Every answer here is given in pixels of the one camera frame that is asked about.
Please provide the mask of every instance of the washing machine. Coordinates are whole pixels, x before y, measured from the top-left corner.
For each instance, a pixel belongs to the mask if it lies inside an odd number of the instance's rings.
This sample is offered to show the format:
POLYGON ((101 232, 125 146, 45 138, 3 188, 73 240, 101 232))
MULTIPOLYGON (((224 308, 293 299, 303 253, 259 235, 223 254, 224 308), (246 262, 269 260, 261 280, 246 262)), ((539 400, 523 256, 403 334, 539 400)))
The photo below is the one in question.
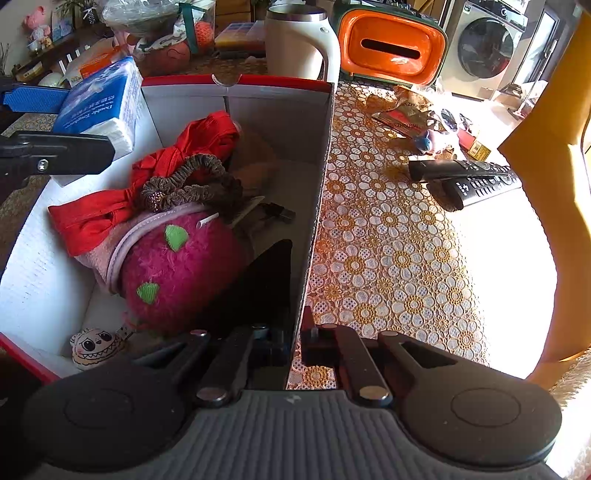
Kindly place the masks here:
POLYGON ((443 87, 490 98, 526 26, 527 17, 501 1, 456 1, 446 28, 450 47, 441 70, 443 87))

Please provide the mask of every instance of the kettle handle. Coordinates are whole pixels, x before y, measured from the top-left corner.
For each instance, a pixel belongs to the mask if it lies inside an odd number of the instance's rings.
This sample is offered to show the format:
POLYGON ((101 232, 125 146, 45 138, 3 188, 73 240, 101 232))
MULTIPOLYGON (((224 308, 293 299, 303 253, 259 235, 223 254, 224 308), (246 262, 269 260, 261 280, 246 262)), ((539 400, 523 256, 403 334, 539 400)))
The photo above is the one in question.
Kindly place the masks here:
POLYGON ((320 22, 297 22, 293 33, 312 44, 320 52, 324 60, 322 79, 325 82, 334 83, 336 87, 340 72, 340 45, 328 19, 320 22))

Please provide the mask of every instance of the metal screw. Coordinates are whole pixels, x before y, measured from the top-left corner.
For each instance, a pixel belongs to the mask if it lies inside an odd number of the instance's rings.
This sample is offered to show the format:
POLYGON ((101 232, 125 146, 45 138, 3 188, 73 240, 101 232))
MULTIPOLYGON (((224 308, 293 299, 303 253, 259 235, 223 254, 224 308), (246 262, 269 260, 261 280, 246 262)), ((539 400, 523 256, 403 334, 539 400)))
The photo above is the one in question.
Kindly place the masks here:
POLYGON ((212 404, 213 406, 223 402, 227 396, 228 392, 220 387, 203 387, 196 395, 199 400, 212 404))
POLYGON ((37 170, 39 171, 46 171, 48 166, 49 162, 45 158, 42 158, 37 162, 37 170))
POLYGON ((359 390, 359 396, 365 400, 381 401, 388 396, 388 390, 378 385, 370 385, 359 390))

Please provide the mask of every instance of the brown scrunchie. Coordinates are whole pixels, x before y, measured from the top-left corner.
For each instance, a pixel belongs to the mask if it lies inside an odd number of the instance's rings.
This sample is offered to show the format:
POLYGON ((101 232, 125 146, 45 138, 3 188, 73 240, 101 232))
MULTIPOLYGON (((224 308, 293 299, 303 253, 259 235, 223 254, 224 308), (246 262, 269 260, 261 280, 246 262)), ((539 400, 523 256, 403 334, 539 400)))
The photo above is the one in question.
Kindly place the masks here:
POLYGON ((189 202, 232 205, 242 197, 242 185, 217 157, 198 153, 187 158, 170 177, 149 179, 139 196, 143 207, 152 212, 165 212, 189 202), (191 173, 202 167, 209 170, 212 183, 183 187, 191 173))

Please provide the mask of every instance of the green felt spot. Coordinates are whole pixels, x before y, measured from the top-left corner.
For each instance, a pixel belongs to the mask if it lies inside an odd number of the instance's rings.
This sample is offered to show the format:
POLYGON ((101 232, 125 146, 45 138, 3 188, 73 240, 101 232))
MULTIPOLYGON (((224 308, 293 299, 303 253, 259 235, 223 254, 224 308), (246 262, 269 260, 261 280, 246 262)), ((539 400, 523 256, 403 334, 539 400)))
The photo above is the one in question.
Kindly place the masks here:
POLYGON ((158 290, 160 290, 160 285, 157 283, 142 283, 136 292, 138 293, 138 297, 141 298, 144 303, 148 305, 152 305, 156 301, 156 295, 158 295, 158 290))
POLYGON ((177 225, 167 225, 164 231, 166 237, 166 243, 173 249, 174 252, 181 250, 181 247, 189 240, 189 234, 187 231, 177 225))

